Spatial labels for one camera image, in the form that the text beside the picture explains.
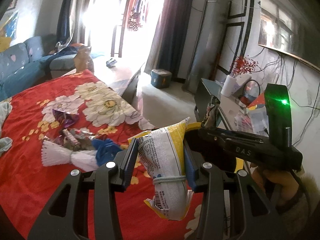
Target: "curtain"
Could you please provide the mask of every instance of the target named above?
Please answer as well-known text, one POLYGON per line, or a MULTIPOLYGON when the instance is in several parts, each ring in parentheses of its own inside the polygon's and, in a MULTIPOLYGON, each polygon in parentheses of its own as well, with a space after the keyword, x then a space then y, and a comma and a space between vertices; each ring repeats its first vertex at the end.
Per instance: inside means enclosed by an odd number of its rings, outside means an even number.
POLYGON ((177 77, 186 40, 192 0, 165 0, 145 72, 165 69, 177 77))
POLYGON ((67 47, 73 37, 76 25, 77 0, 63 0, 57 26, 58 51, 67 47))

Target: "white flower print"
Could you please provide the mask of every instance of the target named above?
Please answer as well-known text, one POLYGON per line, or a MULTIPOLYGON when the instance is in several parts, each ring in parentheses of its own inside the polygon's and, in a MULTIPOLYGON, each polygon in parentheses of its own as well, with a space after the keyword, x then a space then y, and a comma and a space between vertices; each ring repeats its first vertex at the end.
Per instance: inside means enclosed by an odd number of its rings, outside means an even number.
POLYGON ((145 118, 142 118, 142 119, 139 120, 138 126, 139 126, 141 131, 151 130, 151 129, 153 129, 155 127, 153 124, 151 124, 145 118))
POLYGON ((98 94, 108 95, 113 93, 113 90, 110 89, 105 83, 98 81, 97 83, 85 83, 80 86, 77 86, 76 94, 80 95, 84 100, 90 100, 93 96, 98 94))
MULTIPOLYGON (((86 102, 88 108, 83 110, 86 120, 95 127, 104 124, 118 126, 123 122, 134 124, 144 119, 132 106, 124 101, 115 92, 106 96, 97 94, 91 97, 92 101, 86 102)), ((148 121, 141 121, 141 126, 148 126, 148 121)))
POLYGON ((56 98, 54 101, 48 103, 46 107, 42 110, 42 114, 44 114, 43 121, 47 121, 48 123, 52 123, 55 121, 52 110, 59 110, 64 112, 69 112, 71 114, 77 114, 79 106, 84 103, 84 100, 79 98, 80 95, 72 95, 72 96, 61 96, 56 98))
POLYGON ((198 205, 195 209, 195 219, 190 220, 187 224, 186 229, 191 229, 189 232, 185 233, 184 239, 187 239, 198 227, 199 219, 200 219, 201 205, 198 205))

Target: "cushion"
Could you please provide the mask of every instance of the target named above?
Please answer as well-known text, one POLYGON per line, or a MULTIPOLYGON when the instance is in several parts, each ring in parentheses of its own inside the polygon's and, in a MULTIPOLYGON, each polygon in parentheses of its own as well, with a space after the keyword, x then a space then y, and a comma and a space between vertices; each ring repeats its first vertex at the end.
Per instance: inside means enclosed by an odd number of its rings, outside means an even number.
POLYGON ((24 44, 27 47, 29 62, 40 59, 44 56, 42 38, 40 36, 27 39, 24 44))
POLYGON ((56 41, 57 36, 55 34, 49 34, 43 37, 36 36, 27 39, 24 44, 27 47, 29 62, 48 55, 49 52, 55 48, 56 41))
POLYGON ((29 57, 24 43, 18 43, 0 52, 0 78, 8 77, 27 63, 29 63, 29 57))
POLYGON ((50 70, 52 71, 70 71, 75 68, 75 63, 73 61, 73 58, 76 56, 76 54, 73 55, 66 55, 62 57, 58 57, 54 59, 50 63, 50 70))
POLYGON ((33 87, 44 76, 45 70, 41 61, 26 64, 23 68, 3 80, 0 99, 4 96, 7 98, 12 97, 23 90, 33 87))

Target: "white wall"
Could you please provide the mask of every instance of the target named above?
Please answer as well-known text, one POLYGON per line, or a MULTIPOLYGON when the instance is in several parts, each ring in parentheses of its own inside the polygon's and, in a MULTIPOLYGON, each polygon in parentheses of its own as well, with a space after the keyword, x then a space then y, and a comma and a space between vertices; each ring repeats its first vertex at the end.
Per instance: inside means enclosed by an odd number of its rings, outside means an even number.
POLYGON ((17 38, 11 46, 37 35, 56 33, 62 0, 18 0, 17 38))
MULTIPOLYGON (((250 36, 248 40, 248 45, 245 52, 245 57, 250 58, 254 57, 262 51, 262 47, 258 46, 259 34, 260 34, 260 0, 254 1, 254 10, 253 10, 253 19, 252 27, 250 31, 250 36)), ((245 17, 230 19, 231 22, 240 22, 244 21, 244 32, 243 38, 248 21, 248 11, 249 11, 250 0, 247 3, 247 13, 245 17)), ((232 7, 233 13, 231 15, 240 13, 241 6, 234 4, 232 7)), ((239 28, 228 28, 227 37, 223 46, 223 51, 221 54, 220 65, 223 68, 230 67, 230 62, 232 62, 233 51, 235 51, 235 45, 239 38, 239 28)), ((259 67, 264 68, 267 63, 277 60, 278 54, 264 49, 263 52, 254 58, 255 61, 258 61, 259 67)), ((275 83, 278 76, 278 84, 288 85, 293 72, 294 59, 285 56, 282 62, 283 71, 280 72, 280 63, 274 66, 268 66, 264 72, 252 73, 252 78, 256 79, 262 86, 263 90, 268 83, 275 83)), ((221 71, 217 72, 216 79, 223 80, 226 77, 221 71)), ((292 86, 289 89, 289 94, 300 106, 313 106, 315 100, 316 107, 320 108, 320 96, 316 99, 317 89, 320 82, 320 73, 314 71, 310 67, 306 66, 301 62, 297 62, 296 70, 293 78, 292 86)), ((301 132, 307 123, 308 119, 311 116, 312 109, 309 107, 300 108, 293 100, 291 103, 291 112, 292 112, 292 143, 295 143, 299 140, 301 132)), ((303 154, 303 166, 306 172, 313 174, 316 178, 318 185, 320 185, 320 110, 315 110, 311 122, 309 123, 306 132, 303 136, 302 141, 296 145, 297 149, 303 154)))
POLYGON ((178 72, 178 78, 187 78, 188 69, 191 64, 193 52, 196 45, 197 35, 199 32, 202 12, 204 9, 205 0, 193 0, 188 26, 186 41, 184 44, 183 54, 178 72))

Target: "red decoration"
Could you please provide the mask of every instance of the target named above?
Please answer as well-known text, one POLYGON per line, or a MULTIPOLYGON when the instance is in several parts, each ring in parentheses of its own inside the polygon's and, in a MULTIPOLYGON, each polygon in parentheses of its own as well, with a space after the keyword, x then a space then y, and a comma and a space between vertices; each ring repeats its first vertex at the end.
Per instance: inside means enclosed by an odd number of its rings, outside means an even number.
POLYGON ((231 75, 236 77, 241 74, 251 73, 254 69, 258 67, 258 62, 252 59, 247 59, 242 56, 237 57, 237 59, 233 62, 234 67, 231 75))

